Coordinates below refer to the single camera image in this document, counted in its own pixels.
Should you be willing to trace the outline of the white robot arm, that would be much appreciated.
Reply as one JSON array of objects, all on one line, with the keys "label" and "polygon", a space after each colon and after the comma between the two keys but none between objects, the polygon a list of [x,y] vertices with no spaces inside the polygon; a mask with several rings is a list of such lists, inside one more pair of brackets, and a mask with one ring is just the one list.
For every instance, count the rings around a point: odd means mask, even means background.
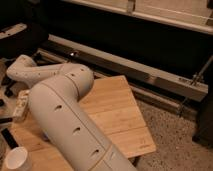
[{"label": "white robot arm", "polygon": [[21,55],[7,75],[27,84],[30,112],[74,171],[137,171],[79,105],[94,83],[87,66],[70,62],[39,66]]}]

